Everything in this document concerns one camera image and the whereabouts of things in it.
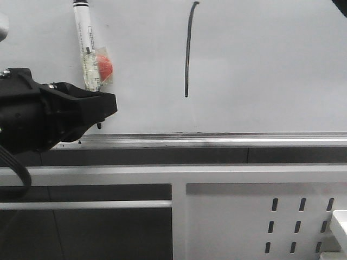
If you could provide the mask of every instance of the marker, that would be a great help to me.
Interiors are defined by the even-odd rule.
[[[86,90],[99,91],[101,78],[95,53],[91,16],[87,0],[73,2]]]

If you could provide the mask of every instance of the ventilation slot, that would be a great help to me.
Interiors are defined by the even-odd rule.
[[[329,199],[329,203],[328,203],[328,205],[327,205],[327,207],[326,207],[326,210],[327,211],[331,211],[332,210],[332,206],[333,206],[333,204],[334,204],[334,199]]]
[[[266,253],[266,254],[270,253],[270,247],[271,247],[271,243],[270,243],[270,242],[267,242],[267,243],[266,243],[266,246],[265,246],[265,253]]]
[[[277,205],[278,205],[278,199],[273,199],[272,209],[271,209],[272,212],[277,211]]]
[[[323,221],[322,228],[320,229],[320,233],[325,233],[327,227],[327,221]]]
[[[273,225],[275,224],[275,221],[270,221],[269,222],[269,229],[268,233],[271,234],[273,232]]]
[[[299,233],[300,226],[301,226],[301,221],[297,221],[297,223],[295,225],[294,233]]]
[[[293,242],[291,245],[291,254],[295,253],[295,248],[297,247],[297,242]]]
[[[303,212],[305,210],[305,204],[306,204],[306,199],[301,199],[301,203],[300,203],[300,207],[299,207],[299,211]]]
[[[320,248],[322,247],[322,243],[321,242],[318,242],[317,243],[317,246],[316,246],[316,253],[319,253],[320,252]]]

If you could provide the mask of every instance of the black line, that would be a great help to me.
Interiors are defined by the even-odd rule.
[[[187,53],[185,57],[185,97],[188,97],[189,91],[189,59],[190,59],[190,40],[191,40],[191,27],[193,24],[193,15],[195,7],[200,4],[200,2],[195,1],[190,10],[189,21],[188,21],[188,37],[187,37]]]

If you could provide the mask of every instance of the black cable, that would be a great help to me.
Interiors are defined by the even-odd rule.
[[[0,199],[16,199],[23,197],[31,187],[31,177],[28,170],[3,146],[0,145],[0,160],[10,167],[23,182],[22,187],[0,189]]]

